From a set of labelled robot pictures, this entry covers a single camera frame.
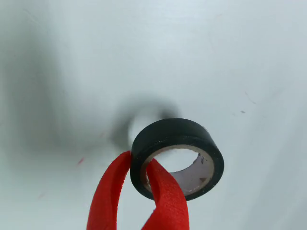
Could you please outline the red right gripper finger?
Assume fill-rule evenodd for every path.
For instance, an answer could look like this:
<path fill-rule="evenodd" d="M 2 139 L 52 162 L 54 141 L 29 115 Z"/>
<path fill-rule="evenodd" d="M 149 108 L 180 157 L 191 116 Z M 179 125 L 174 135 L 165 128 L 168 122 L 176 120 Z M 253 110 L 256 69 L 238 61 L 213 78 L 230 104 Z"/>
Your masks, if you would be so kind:
<path fill-rule="evenodd" d="M 146 167 L 156 208 L 143 226 L 144 230 L 188 230 L 187 201 L 177 181 L 155 159 Z"/>

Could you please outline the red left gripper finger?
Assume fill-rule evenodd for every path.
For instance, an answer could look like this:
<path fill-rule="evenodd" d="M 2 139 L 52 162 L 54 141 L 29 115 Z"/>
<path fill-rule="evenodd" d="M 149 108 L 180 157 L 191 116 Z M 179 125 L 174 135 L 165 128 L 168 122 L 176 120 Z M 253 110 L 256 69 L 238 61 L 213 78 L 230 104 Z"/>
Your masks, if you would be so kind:
<path fill-rule="evenodd" d="M 118 202 L 125 177 L 130 169 L 130 151 L 120 154 L 104 172 L 90 206 L 88 230 L 115 230 Z"/>

